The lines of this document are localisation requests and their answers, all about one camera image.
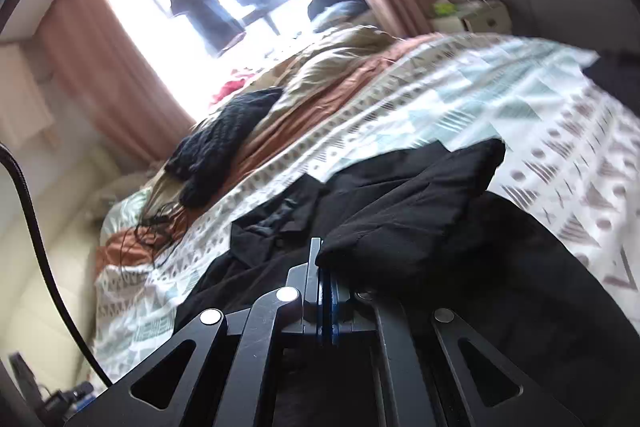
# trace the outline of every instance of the bed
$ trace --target bed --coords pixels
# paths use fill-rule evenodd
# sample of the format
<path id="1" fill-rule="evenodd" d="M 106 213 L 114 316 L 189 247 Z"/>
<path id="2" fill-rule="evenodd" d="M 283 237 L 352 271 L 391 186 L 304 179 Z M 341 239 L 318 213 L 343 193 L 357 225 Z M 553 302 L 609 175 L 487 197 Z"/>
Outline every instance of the bed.
<path id="1" fill-rule="evenodd" d="M 286 83 L 297 87 L 291 89 L 291 99 L 283 99 L 290 105 L 281 107 L 277 118 L 267 117 L 271 123 L 300 119 L 295 108 L 305 100 L 337 89 L 363 61 L 384 57 L 359 89 L 330 106 L 303 134 L 285 137 L 272 154 L 257 154 L 258 164 L 242 167 L 236 162 L 240 173 L 231 172 L 223 194 L 194 216 L 184 237 L 152 263 L 104 263 L 95 281 L 92 349 L 112 380 L 171 336 L 176 308 L 209 264 L 228 250 L 235 219 L 302 174 L 324 182 L 365 158 L 436 140 L 457 150 L 500 137 L 507 154 L 489 190 L 550 230 L 640 330 L 634 278 L 640 263 L 640 120 L 582 73 L 598 55 L 543 39 L 494 34 L 434 34 L 393 56 L 384 54 L 397 42 L 378 44 L 382 50 L 352 49 L 350 65 L 337 67 L 348 70 L 346 76 L 327 74 L 331 67 L 326 69 L 308 49 L 288 62 Z M 316 73 L 324 73 L 308 84 L 296 84 L 314 57 Z M 267 71 L 254 88 L 282 82 L 282 69 L 278 73 Z M 294 123 L 290 129 L 300 127 L 300 120 Z M 243 145 L 247 157 L 259 152 L 252 148 L 259 134 L 254 132 Z M 153 191 L 159 180 L 167 184 L 157 176 L 146 190 Z M 163 194 L 175 198 L 179 185 L 168 185 Z M 91 380 L 100 388 L 95 375 Z"/>

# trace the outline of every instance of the white box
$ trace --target white box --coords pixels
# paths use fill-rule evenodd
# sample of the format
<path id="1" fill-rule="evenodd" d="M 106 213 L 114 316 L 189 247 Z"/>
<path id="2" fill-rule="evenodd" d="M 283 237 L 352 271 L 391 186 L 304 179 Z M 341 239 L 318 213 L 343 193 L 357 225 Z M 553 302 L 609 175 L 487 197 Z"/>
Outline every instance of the white box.
<path id="1" fill-rule="evenodd" d="M 448 17 L 431 19 L 431 26 L 440 33 L 511 33 L 511 18 L 507 7 L 498 0 L 462 5 Z"/>

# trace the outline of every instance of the black mount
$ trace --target black mount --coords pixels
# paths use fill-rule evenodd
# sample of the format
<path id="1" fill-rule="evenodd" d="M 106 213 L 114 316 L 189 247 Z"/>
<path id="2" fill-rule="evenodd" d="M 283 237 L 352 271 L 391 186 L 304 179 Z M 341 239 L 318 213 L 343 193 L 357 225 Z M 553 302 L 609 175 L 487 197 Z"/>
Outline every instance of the black mount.
<path id="1" fill-rule="evenodd" d="M 582 425 L 449 309 L 434 311 L 431 324 L 442 352 L 432 346 L 419 357 L 400 302 L 318 269 L 320 246 L 313 238 L 308 263 L 290 269 L 287 285 L 250 309 L 202 312 L 67 425 L 269 426 L 273 365 L 283 347 L 352 343 L 370 350 L 380 427 Z M 424 360 L 443 354 L 454 382 L 448 391 Z M 452 389 L 453 401 L 446 399 Z"/>

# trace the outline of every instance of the metal bracket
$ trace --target metal bracket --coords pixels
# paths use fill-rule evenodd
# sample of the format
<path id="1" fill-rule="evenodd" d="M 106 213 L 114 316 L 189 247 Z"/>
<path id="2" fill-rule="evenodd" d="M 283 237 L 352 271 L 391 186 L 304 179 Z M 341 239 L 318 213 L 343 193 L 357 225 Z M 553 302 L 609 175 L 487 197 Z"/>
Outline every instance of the metal bracket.
<path id="1" fill-rule="evenodd" d="M 382 369 L 380 383 L 387 427 L 436 427 L 433 404 L 424 384 L 404 308 L 395 299 L 373 292 L 357 293 L 358 301 L 376 314 Z"/>
<path id="2" fill-rule="evenodd" d="M 180 425 L 191 396 L 214 346 L 226 333 L 226 317 L 218 310 L 205 310 L 131 372 L 102 393 L 88 407 L 79 410 L 66 423 L 68 427 L 139 427 L 141 425 Z M 146 379 L 166 375 L 163 364 L 173 357 L 187 360 L 181 375 L 176 374 L 175 389 L 161 397 L 145 400 Z"/>
<path id="3" fill-rule="evenodd" d="M 437 309 L 432 322 L 471 425 L 582 427 L 580 420 L 568 409 L 545 393 L 453 311 Z M 508 384 L 503 386 L 503 389 L 511 392 L 506 393 L 506 399 L 498 403 L 495 403 L 497 395 L 485 393 L 483 396 L 478 388 L 479 378 L 491 378 L 492 369 L 487 367 L 487 362 L 501 373 L 497 375 L 498 379 L 507 378 L 512 384 L 512 387 Z"/>
<path id="4" fill-rule="evenodd" d="M 226 379 L 214 427 L 257 424 L 274 334 L 301 312 L 300 292 L 291 286 L 269 292 L 254 302 Z"/>
<path id="5" fill-rule="evenodd" d="M 287 286 L 297 288 L 304 296 L 303 313 L 300 322 L 289 325 L 283 332 L 314 336 L 320 346 L 335 346 L 340 333 L 353 331 L 353 300 L 344 280 L 316 266 L 321 246 L 319 237 L 311 238 L 308 263 L 289 269 Z M 374 329 L 371 323 L 369 330 Z"/>

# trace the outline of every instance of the black cable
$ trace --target black cable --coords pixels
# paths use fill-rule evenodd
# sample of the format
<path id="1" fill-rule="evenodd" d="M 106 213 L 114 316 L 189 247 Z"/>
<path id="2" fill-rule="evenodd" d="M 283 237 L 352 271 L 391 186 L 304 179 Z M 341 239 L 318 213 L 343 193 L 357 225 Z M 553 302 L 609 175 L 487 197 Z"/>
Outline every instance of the black cable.
<path id="1" fill-rule="evenodd" d="M 82 335 L 78 331 L 78 328 L 76 328 L 76 325 L 74 324 L 71 315 L 69 315 L 65 303 L 60 296 L 60 292 L 58 291 L 58 287 L 56 286 L 56 281 L 53 278 L 53 274 L 51 272 L 51 267 L 49 266 L 49 262 L 47 261 L 47 252 L 44 249 L 44 243 L 42 241 L 42 236 L 40 235 L 36 213 L 33 210 L 33 203 L 31 202 L 31 196 L 29 194 L 27 182 L 24 179 L 24 175 L 20 170 L 18 162 L 15 160 L 9 149 L 7 149 L 4 144 L 2 144 L 2 142 L 0 142 L 0 163 L 6 169 L 6 171 L 9 172 L 9 175 L 14 182 L 15 190 L 16 192 L 18 192 L 18 197 L 20 198 L 20 204 L 22 206 L 22 212 L 24 213 L 24 219 L 27 222 L 27 228 L 29 229 L 29 235 L 31 236 L 31 242 L 33 243 L 33 250 L 36 253 L 36 259 L 38 260 L 38 265 L 40 266 L 40 272 L 42 273 L 42 278 L 47 285 L 47 290 L 49 290 L 49 295 L 51 295 L 53 304 L 55 304 L 56 309 L 58 310 L 58 313 L 62 318 L 62 321 L 65 323 L 66 329 L 73 337 L 73 340 L 76 341 L 76 345 L 78 346 L 84 357 L 87 359 L 87 362 L 89 362 L 98 377 L 100 377 L 100 380 L 102 380 L 107 387 L 110 387 L 111 380 L 102 370 L 98 361 L 95 360 L 94 354 L 91 352 L 91 349 L 89 349 L 89 346 L 86 345 L 84 339 L 82 338 Z"/>
<path id="2" fill-rule="evenodd" d="M 169 201 L 168 203 L 161 205 L 153 216 L 141 217 L 133 228 L 132 232 L 135 242 L 150 254 L 151 264 L 154 269 L 156 269 L 156 258 L 162 252 L 166 251 L 166 249 L 171 246 L 174 246 L 175 250 L 175 247 L 178 246 L 180 240 L 175 240 L 174 233 L 178 227 L 182 214 L 184 214 L 183 207 L 177 201 Z M 190 226 L 189 217 L 185 216 L 184 219 L 186 219 L 185 230 L 188 230 Z M 120 245 L 120 276 L 122 276 L 123 249 L 127 233 L 124 234 Z M 153 237 L 151 240 L 148 240 L 145 236 L 150 233 L 153 234 Z M 166 263 L 171 253 L 173 253 L 173 250 L 166 256 L 160 266 Z"/>

